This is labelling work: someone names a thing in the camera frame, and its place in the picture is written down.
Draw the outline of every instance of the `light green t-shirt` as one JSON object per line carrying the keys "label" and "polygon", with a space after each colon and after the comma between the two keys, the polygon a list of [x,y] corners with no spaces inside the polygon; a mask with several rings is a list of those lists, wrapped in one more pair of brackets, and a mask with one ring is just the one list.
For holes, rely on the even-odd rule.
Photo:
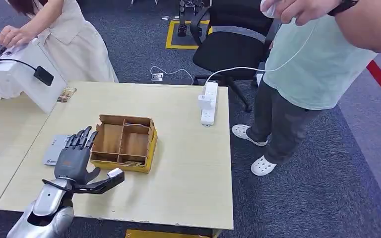
{"label": "light green t-shirt", "polygon": [[306,41],[316,23],[314,32],[301,51],[281,69],[265,73],[264,81],[296,106],[323,110],[335,107],[377,54],[348,43],[335,18],[326,15],[301,27],[296,26],[294,20],[282,25],[265,69],[276,69],[290,59]]}

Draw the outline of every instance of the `cardboard box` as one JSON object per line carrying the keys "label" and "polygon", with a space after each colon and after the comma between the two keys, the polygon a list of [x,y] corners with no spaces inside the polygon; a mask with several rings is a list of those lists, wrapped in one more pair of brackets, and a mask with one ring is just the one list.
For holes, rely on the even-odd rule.
{"label": "cardboard box", "polygon": [[185,234],[178,234],[178,233],[126,230],[125,238],[208,238],[208,237],[196,236],[196,235],[185,235]]}
{"label": "cardboard box", "polygon": [[150,118],[100,115],[90,162],[101,169],[148,173],[157,144]]}

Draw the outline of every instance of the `robotic finger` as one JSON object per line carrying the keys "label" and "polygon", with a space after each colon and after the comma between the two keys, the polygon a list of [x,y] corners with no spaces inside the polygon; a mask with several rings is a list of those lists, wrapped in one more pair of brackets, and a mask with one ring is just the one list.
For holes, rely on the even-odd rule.
{"label": "robotic finger", "polygon": [[71,146],[74,139],[75,139],[75,134],[69,137],[68,142],[65,145],[65,149]]}
{"label": "robotic finger", "polygon": [[87,127],[81,136],[79,145],[81,145],[82,147],[85,147],[85,143],[87,142],[88,133],[90,133],[90,130],[91,130],[91,126]]}
{"label": "robotic finger", "polygon": [[93,132],[90,136],[90,139],[88,140],[85,147],[91,148],[94,144],[94,140],[96,139],[97,131]]}
{"label": "robotic finger", "polygon": [[80,131],[78,132],[78,134],[75,136],[75,139],[72,141],[72,144],[71,144],[71,145],[73,145],[73,146],[77,146],[77,145],[79,144],[79,141],[80,141],[81,136],[83,135],[83,133],[84,133],[84,130],[80,130]]}

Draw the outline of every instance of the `robotic hand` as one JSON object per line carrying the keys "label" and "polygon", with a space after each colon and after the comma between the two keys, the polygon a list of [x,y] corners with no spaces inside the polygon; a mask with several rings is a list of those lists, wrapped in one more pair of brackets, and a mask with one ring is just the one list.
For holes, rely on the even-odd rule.
{"label": "robotic hand", "polygon": [[59,154],[55,178],[42,180],[45,184],[37,197],[9,231],[7,238],[57,238],[71,225],[74,213],[72,197],[75,193],[103,194],[125,180],[120,169],[107,173],[108,178],[88,184],[100,173],[100,168],[87,171],[90,150],[97,131],[91,127],[72,135]]}

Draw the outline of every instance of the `floor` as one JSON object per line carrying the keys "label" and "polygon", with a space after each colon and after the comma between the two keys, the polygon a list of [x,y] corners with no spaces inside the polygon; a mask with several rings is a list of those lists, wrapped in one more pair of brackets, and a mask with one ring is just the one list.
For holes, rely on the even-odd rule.
{"label": "floor", "polygon": [[[175,0],[80,0],[87,20],[107,42],[112,64],[122,82],[151,83],[149,69],[187,69],[204,73],[191,62],[193,50],[164,49],[168,22],[177,15]],[[0,29],[19,26],[25,18],[0,0]],[[381,55],[376,58],[381,67]],[[165,76],[163,83],[190,84],[185,73]],[[239,82],[253,101],[250,83]],[[230,125],[251,123],[230,93]],[[381,88],[369,72],[339,105],[323,113],[292,160],[270,175],[253,176],[250,164],[261,149],[231,135],[235,229],[222,238],[381,238]],[[0,237],[19,213],[0,211]],[[131,224],[76,218],[67,238],[123,238],[127,228],[206,235],[206,229]]]}

